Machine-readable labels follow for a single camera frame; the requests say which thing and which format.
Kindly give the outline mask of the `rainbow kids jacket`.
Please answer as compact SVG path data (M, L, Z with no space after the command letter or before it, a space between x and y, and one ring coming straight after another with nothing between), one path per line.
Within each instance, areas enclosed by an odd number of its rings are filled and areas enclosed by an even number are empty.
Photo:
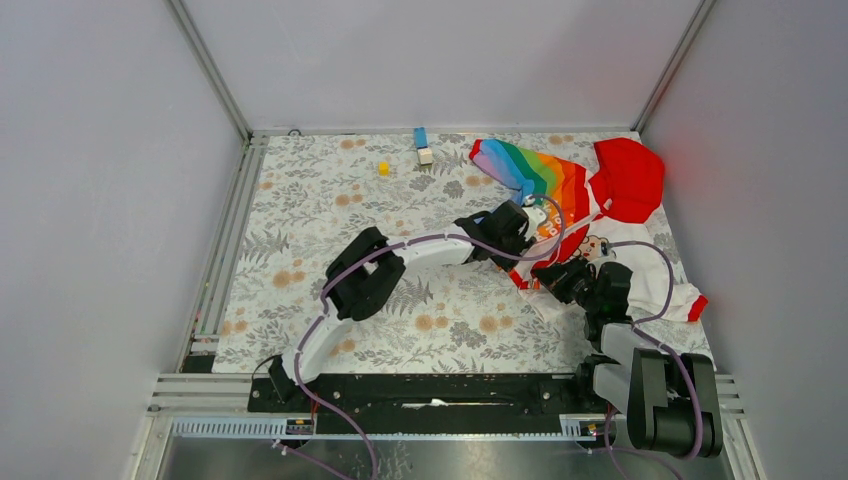
M552 298L543 293L531 275L532 269L574 257L592 263L615 261L633 273L630 310L641 309L668 321L699 321L707 297L690 283L671 280L666 261L650 247L647 222L661 205L663 161L627 138L598 141L593 148L599 165L596 172L501 140L475 141L471 161L512 190L516 202L530 194L541 194L557 203L540 203L549 221L545 237L536 238L531 254L549 250L561 230L568 233L553 255L519 263L510 272L510 279L538 313L549 313Z

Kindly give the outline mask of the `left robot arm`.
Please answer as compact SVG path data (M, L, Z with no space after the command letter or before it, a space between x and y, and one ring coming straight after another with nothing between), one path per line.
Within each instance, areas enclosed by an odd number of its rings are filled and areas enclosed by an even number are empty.
M535 230L545 221L541 208L508 200L417 237L390 238L376 227L363 230L327 267L318 296L320 314L294 346L272 361L272 398L288 411L304 407L310 397L307 384L323 373L331 350L355 323L379 313L405 276L486 261L509 270L534 245Z

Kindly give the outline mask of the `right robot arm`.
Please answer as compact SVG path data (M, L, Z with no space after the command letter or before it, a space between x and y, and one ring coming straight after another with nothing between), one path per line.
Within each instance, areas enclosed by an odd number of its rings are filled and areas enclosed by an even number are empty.
M597 412L610 403L626 417L632 445L678 458L716 457L724 446L712 361L673 354L636 329L628 315L632 271L580 257L537 268L538 283L563 304L585 312L584 334L595 348L578 369L575 402Z

